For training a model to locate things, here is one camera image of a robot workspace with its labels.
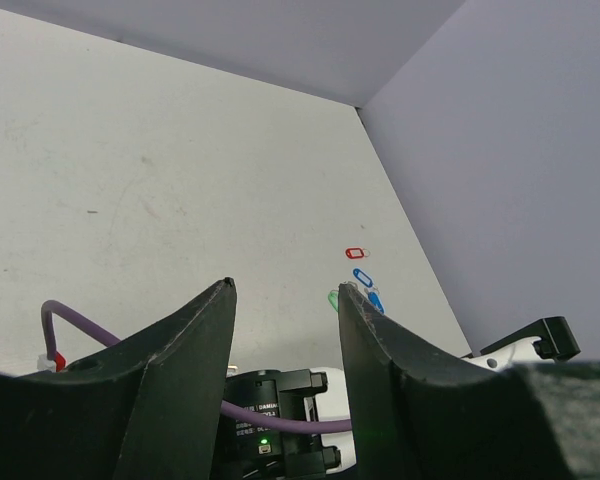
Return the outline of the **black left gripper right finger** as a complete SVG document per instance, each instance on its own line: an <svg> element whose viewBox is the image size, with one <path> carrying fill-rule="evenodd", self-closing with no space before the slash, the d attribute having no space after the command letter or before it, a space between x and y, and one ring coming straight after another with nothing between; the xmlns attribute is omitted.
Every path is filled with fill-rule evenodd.
<svg viewBox="0 0 600 480"><path fill-rule="evenodd" d="M494 372L434 346L339 288L362 479L600 479L600 362Z"/></svg>

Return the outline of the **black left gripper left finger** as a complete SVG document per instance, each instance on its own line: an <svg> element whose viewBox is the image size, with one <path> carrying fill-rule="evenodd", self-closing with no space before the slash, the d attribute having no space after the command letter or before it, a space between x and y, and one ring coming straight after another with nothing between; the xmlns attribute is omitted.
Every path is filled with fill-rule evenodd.
<svg viewBox="0 0 600 480"><path fill-rule="evenodd" d="M0 479L206 479L236 315L230 278L58 373L0 373Z"/></svg>

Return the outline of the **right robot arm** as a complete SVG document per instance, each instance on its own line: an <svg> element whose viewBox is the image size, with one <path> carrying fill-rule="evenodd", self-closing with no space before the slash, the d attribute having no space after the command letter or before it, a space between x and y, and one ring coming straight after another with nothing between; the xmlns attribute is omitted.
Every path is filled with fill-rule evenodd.
<svg viewBox="0 0 600 480"><path fill-rule="evenodd" d="M581 353L580 346L563 316L538 319L483 348L479 356L465 362L500 372L518 363L566 362Z"/></svg>

